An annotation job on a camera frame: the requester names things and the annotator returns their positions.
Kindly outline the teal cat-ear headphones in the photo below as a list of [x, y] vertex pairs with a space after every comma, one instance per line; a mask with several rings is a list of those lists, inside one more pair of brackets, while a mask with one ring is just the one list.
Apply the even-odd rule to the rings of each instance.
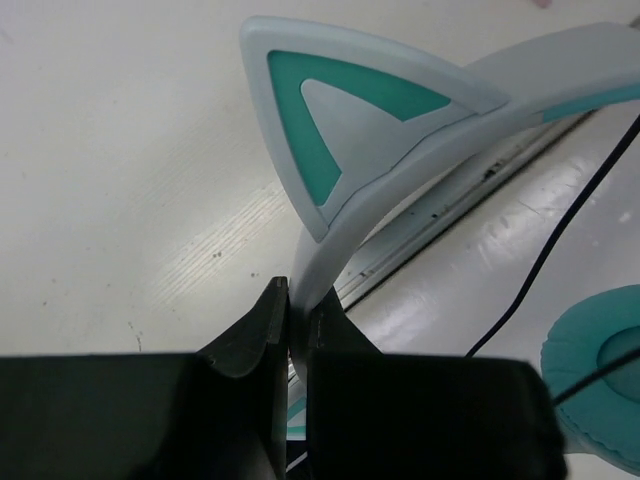
[[[262, 135], [303, 228], [289, 277], [288, 346], [297, 381], [294, 466], [310, 473], [306, 437], [312, 311], [359, 246], [421, 187], [533, 127], [639, 97], [639, 32], [595, 23], [543, 35], [458, 66], [358, 31], [251, 17], [240, 48]], [[619, 220], [638, 202], [624, 179], [639, 145], [632, 127], [573, 203], [553, 200], [566, 171], [530, 203], [507, 206], [489, 245], [460, 237], [419, 291], [442, 294], [391, 325], [403, 345], [361, 331], [381, 352], [500, 358], [530, 364], [551, 398], [570, 453], [615, 474], [639, 470], [639, 405], [619, 389], [627, 372], [573, 389], [635, 345], [639, 233]]]

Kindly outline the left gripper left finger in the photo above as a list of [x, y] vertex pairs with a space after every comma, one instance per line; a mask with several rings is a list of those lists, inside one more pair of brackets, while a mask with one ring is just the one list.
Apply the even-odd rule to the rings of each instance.
[[288, 285], [194, 352], [5, 356], [5, 479], [281, 479]]

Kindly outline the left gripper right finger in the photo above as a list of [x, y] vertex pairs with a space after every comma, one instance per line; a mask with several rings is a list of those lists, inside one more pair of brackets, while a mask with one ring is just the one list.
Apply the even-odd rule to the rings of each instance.
[[335, 293], [312, 311], [306, 437], [315, 479], [563, 479], [565, 440], [528, 363], [387, 354]]

